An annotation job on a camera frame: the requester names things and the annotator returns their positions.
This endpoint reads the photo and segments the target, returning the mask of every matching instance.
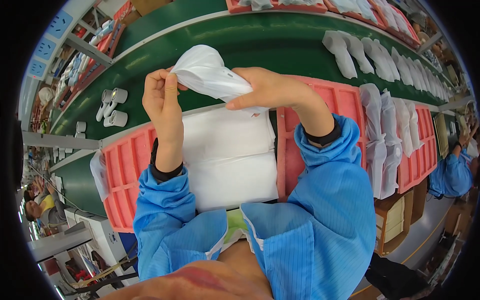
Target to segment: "cardboard box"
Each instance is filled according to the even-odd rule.
[[[151,13],[159,7],[172,2],[172,0],[130,0],[141,16]]]
[[[423,215],[428,191],[427,181],[428,179],[425,178],[422,182],[413,187],[412,220],[410,221],[410,225],[417,222]]]
[[[403,231],[389,242],[384,243],[385,240],[385,227],[387,222],[388,211],[393,205],[404,197],[405,209],[403,215]],[[380,239],[377,238],[375,244],[375,252],[380,256],[384,256],[395,250],[407,237],[410,232],[410,223],[412,219],[412,207],[413,207],[413,190],[409,190],[403,194],[393,194],[392,196],[383,200],[375,201],[375,213],[383,218],[383,226],[380,228],[382,231]]]

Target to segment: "woman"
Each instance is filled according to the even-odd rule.
[[[142,100],[158,136],[139,178],[133,222],[142,282],[106,299],[347,299],[375,244],[373,194],[360,167],[356,123],[332,115],[300,81],[261,68],[233,69],[253,92],[226,107],[292,107],[301,121],[295,142],[306,171],[287,203],[195,216],[177,101],[177,87],[186,88],[169,70],[147,75]],[[238,215],[244,235],[226,245]]]

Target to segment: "black wristband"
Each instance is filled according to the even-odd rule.
[[[175,170],[171,172],[162,172],[159,169],[157,169],[155,166],[157,149],[158,149],[158,139],[156,138],[155,141],[153,142],[152,153],[150,155],[150,164],[153,165],[153,168],[152,168],[153,177],[159,181],[167,181],[169,179],[172,179],[178,176],[183,169],[183,162]]]
[[[333,142],[334,140],[338,139],[340,136],[342,136],[342,129],[340,128],[340,124],[338,124],[338,121],[335,118],[333,118],[333,120],[334,120],[333,130],[327,135],[314,136],[314,135],[308,134],[305,131],[305,128],[303,127],[303,125],[302,125],[303,133],[305,134],[307,139],[311,142],[314,142],[314,143],[317,143],[317,144],[320,144],[320,145],[329,144],[329,143]]]

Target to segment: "white cloth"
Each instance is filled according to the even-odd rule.
[[[183,117],[183,161],[199,212],[278,198],[267,112],[214,109]]]

